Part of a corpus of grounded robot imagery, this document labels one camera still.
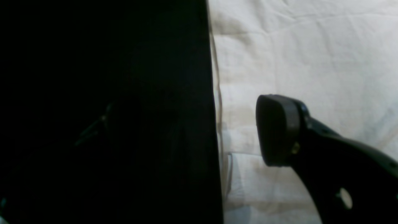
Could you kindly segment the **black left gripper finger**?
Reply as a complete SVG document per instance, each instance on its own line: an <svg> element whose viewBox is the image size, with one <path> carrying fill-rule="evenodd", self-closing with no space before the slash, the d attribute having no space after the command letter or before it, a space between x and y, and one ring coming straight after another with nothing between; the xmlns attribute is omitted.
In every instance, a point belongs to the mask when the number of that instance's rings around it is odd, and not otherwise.
<svg viewBox="0 0 398 224"><path fill-rule="evenodd" d="M265 164L296 172L323 224L398 222L397 161L392 157L340 136L294 98L260 95L256 124Z"/></svg>

